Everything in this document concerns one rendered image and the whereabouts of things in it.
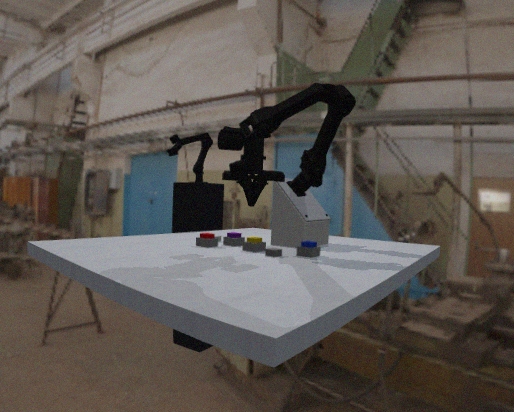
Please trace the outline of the yellow button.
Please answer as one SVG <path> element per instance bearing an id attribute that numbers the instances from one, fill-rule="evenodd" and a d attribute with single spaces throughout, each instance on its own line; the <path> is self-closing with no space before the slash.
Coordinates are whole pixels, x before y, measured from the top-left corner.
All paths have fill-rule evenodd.
<path id="1" fill-rule="evenodd" d="M 259 237 L 247 237 L 247 241 L 243 242 L 242 251 L 264 252 L 266 251 L 266 242 L 262 242 L 262 238 Z"/>

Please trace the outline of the blue button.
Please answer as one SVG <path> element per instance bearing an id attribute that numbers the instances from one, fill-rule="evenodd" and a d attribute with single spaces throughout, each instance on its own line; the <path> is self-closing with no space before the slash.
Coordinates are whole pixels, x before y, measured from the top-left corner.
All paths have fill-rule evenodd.
<path id="1" fill-rule="evenodd" d="M 297 247 L 296 256 L 303 257 L 318 257 L 321 253 L 321 247 L 317 246 L 317 242 L 309 241 L 309 242 L 301 242 L 301 246 Z"/>

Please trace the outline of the purple button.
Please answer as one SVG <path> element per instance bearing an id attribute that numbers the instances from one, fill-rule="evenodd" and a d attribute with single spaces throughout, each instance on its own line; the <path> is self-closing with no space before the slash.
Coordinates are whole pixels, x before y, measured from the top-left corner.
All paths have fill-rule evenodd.
<path id="1" fill-rule="evenodd" d="M 227 237 L 223 237 L 223 245 L 225 246 L 243 246 L 243 242 L 245 242 L 245 238 L 241 237 L 241 233 L 227 233 Z"/>

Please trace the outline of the red button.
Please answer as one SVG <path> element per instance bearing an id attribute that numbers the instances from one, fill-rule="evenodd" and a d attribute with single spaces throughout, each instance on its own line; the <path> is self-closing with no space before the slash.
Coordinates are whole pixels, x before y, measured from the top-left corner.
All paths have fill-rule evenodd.
<path id="1" fill-rule="evenodd" d="M 214 238 L 214 234 L 200 234 L 200 238 L 196 237 L 196 246 L 201 247 L 218 247 L 218 239 Z"/>

